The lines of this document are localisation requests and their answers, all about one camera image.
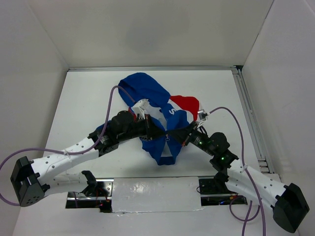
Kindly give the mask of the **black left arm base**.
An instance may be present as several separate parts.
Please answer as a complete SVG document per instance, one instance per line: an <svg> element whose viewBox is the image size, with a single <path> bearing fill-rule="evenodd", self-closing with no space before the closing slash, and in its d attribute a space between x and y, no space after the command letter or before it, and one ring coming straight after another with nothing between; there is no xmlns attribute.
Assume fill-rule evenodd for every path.
<svg viewBox="0 0 315 236"><path fill-rule="evenodd" d="M79 192L68 192L66 209L97 208L100 212L112 212L113 178L95 178L90 171L82 171L87 186Z"/></svg>

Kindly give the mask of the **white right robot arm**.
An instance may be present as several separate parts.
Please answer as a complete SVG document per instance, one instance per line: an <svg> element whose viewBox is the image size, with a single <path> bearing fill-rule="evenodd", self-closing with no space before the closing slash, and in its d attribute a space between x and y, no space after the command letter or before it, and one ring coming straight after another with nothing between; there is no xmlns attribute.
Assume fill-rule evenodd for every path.
<svg viewBox="0 0 315 236"><path fill-rule="evenodd" d="M197 130L192 122L182 129L170 130L168 136L186 146L193 144L212 158L210 163L217 170L215 188L221 193L228 190L238 193L255 204L271 210L274 221L285 231L294 233L310 208L300 189L294 183L285 185L242 163L229 151L226 136L216 132L207 136Z"/></svg>

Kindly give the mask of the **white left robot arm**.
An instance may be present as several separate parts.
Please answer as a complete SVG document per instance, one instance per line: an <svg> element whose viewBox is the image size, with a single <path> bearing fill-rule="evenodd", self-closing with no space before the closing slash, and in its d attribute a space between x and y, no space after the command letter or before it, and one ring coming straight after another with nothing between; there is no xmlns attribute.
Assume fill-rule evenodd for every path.
<svg viewBox="0 0 315 236"><path fill-rule="evenodd" d="M150 115L135 118L129 111L120 111L88 137L65 150L34 160L21 157L10 177L18 205L28 207L62 192L92 196L97 191L97 180L91 171L72 175L66 171L116 150L121 142L133 138L151 141L164 135L165 130L156 125Z"/></svg>

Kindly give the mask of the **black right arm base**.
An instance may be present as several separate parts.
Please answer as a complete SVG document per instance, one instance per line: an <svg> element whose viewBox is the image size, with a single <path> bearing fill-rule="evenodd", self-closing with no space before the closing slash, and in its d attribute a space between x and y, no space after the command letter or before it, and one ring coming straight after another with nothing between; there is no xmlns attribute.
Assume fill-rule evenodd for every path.
<svg viewBox="0 0 315 236"><path fill-rule="evenodd" d="M224 182L219 181L214 176L198 177L198 181L199 185L196 191L200 194L203 207L247 204L245 197L228 190Z"/></svg>

